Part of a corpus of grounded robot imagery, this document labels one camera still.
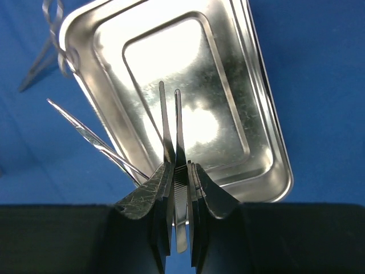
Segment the blue surgical drape cloth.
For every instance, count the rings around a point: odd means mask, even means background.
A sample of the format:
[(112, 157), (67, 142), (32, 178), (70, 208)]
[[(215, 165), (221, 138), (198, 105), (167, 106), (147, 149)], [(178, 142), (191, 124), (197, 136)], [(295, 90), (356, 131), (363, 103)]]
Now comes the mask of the blue surgical drape cloth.
[[(237, 199), (216, 273), (363, 273), (364, 2), (248, 2), (293, 187)], [(125, 273), (115, 204), (139, 186), (47, 102), (117, 152), (75, 73), (52, 64), (18, 91), (49, 35), (42, 3), (1, 2), (1, 272)]]

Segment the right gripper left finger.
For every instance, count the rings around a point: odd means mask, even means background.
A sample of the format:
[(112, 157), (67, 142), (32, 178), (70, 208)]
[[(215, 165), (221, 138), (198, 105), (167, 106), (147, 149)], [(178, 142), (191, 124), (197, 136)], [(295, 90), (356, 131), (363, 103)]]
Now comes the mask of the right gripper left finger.
[(162, 163), (150, 179), (115, 204), (122, 223), (121, 258), (125, 273), (164, 273), (171, 254), (173, 171)]

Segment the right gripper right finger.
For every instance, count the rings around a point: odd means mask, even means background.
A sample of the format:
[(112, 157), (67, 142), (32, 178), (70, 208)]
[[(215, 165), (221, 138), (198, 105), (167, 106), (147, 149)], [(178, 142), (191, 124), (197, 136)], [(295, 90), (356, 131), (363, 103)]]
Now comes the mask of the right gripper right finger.
[(188, 215), (191, 265), (196, 273), (216, 273), (226, 250), (229, 216), (239, 202), (216, 184), (198, 163), (189, 161)]

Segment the steel instrument tray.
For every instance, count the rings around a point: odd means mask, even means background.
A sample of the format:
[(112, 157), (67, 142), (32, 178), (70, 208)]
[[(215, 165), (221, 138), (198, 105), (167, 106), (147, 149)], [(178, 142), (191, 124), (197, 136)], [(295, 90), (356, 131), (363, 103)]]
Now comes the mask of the steel instrument tray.
[(242, 202), (277, 202), (293, 173), (248, 1), (92, 1), (61, 48), (117, 152), (147, 175), (163, 160), (180, 90), (186, 157)]

